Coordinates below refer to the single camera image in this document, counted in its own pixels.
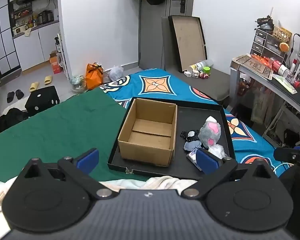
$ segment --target black slipper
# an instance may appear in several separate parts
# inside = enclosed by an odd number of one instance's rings
[[[16,91],[16,96],[17,96],[18,100],[20,100],[21,98],[23,98],[24,95],[25,95],[25,94],[24,94],[20,89],[18,89],[18,90]]]
[[[11,103],[13,101],[14,98],[14,92],[9,92],[8,96],[7,96],[7,103]]]

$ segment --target metal screw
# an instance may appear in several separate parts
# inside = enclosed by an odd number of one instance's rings
[[[196,197],[197,195],[199,195],[199,190],[197,190],[195,188],[187,188],[184,191],[184,194],[188,197]]]
[[[97,195],[99,197],[109,197],[109,196],[111,196],[111,194],[112,194],[112,191],[109,190],[108,188],[102,188],[97,191]]]

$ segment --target cardboard box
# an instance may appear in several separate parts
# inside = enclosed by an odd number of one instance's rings
[[[49,61],[50,61],[50,64],[51,64],[51,66],[52,66],[53,73],[54,73],[54,74],[60,73],[60,72],[61,72],[61,66],[60,66],[59,63],[58,63],[58,58],[57,58],[57,52],[56,52],[56,51],[55,51],[55,52],[52,52],[52,53],[50,54],[50,59],[49,59]]]
[[[143,98],[131,102],[118,136],[123,159],[169,166],[177,131],[177,105]]]

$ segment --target yellow slipper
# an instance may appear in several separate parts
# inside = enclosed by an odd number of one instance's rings
[[[44,84],[45,85],[48,85],[48,84],[50,84],[52,82],[52,76],[47,76],[47,77],[45,77],[45,79],[44,79]]]
[[[30,87],[30,92],[37,90],[38,86],[39,86],[39,82],[32,83]]]

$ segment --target door lock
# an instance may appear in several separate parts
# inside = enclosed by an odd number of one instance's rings
[[[180,13],[185,13],[186,11],[186,0],[173,0],[180,1]]]

